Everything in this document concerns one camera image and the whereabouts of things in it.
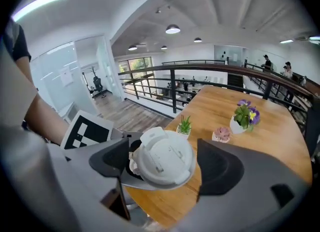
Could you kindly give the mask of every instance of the staircase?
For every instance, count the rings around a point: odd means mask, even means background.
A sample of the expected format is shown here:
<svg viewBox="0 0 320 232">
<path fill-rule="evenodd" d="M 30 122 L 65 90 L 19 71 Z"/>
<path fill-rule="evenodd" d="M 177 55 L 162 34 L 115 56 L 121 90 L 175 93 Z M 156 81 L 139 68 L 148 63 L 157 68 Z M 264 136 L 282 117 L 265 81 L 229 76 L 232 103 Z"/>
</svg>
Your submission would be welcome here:
<svg viewBox="0 0 320 232">
<path fill-rule="evenodd" d="M 228 73 L 228 85 L 243 88 L 244 87 L 244 79 L 243 79 L 242 75 L 239 76 L 239 75 L 234 75 L 234 74 Z"/>
</svg>

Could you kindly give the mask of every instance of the succulent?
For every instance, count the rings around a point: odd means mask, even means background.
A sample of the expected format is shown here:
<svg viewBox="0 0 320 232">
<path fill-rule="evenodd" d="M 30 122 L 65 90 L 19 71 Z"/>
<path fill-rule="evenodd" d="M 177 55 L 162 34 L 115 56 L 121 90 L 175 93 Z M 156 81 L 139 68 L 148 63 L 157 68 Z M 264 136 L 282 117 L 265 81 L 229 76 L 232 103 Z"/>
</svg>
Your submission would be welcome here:
<svg viewBox="0 0 320 232">
<path fill-rule="evenodd" d="M 230 131 L 226 127 L 220 127 L 214 131 L 214 134 L 217 138 L 226 141 L 230 137 Z"/>
<path fill-rule="evenodd" d="M 181 124 L 180 124 L 180 132 L 182 134 L 189 134 L 189 130 L 191 129 L 191 123 L 189 122 L 190 116 L 185 120 L 185 116 L 181 116 Z"/>
</svg>

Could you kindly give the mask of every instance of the black sleeve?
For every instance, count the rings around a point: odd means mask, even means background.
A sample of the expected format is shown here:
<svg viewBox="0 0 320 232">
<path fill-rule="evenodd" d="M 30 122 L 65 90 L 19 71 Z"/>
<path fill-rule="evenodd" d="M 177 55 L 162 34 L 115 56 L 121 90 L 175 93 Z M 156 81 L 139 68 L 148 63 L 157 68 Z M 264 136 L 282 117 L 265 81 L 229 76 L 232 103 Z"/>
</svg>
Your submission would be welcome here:
<svg viewBox="0 0 320 232">
<path fill-rule="evenodd" d="M 19 35 L 18 35 L 18 38 L 16 39 L 16 42 L 13 48 L 12 57 L 14 61 L 17 61 L 19 58 L 22 58 L 22 57 L 29 57 L 29 61 L 31 60 L 31 56 L 27 48 L 25 33 L 20 25 L 19 25 Z"/>
</svg>

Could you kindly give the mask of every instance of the glass door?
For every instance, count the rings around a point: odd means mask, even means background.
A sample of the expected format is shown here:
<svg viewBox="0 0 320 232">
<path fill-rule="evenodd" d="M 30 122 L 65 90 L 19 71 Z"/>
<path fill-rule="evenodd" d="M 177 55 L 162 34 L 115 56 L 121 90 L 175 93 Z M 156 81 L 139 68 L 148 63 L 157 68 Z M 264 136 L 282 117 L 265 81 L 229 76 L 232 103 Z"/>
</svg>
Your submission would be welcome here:
<svg viewBox="0 0 320 232">
<path fill-rule="evenodd" d="M 114 95 L 120 97 L 110 59 L 106 52 L 105 41 L 103 37 L 99 37 L 96 58 L 98 59 L 99 67 L 105 71 L 108 90 L 111 91 Z"/>
</svg>

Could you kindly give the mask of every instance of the wooden table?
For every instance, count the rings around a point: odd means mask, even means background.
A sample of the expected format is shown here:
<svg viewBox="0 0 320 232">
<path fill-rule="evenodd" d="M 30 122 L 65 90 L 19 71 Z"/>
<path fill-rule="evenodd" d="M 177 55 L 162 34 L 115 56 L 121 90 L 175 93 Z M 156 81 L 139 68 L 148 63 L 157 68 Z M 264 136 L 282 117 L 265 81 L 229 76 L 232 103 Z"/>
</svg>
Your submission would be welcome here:
<svg viewBox="0 0 320 232">
<path fill-rule="evenodd" d="M 185 117 L 191 115 L 192 130 L 188 141 L 197 152 L 198 138 L 211 139 L 216 128 L 229 127 L 241 99 L 250 100 L 251 105 L 257 107 L 261 121 L 253 132 L 232 134 L 229 143 L 272 155 L 311 184 L 311 162 L 304 138 L 289 111 L 271 101 L 234 90 L 204 86 L 166 129 L 175 131 L 181 114 Z M 178 189 L 147 191 L 127 187 L 127 190 L 146 213 L 169 228 L 194 207 L 200 185 L 201 171 L 197 164 L 193 177 Z"/>
</svg>

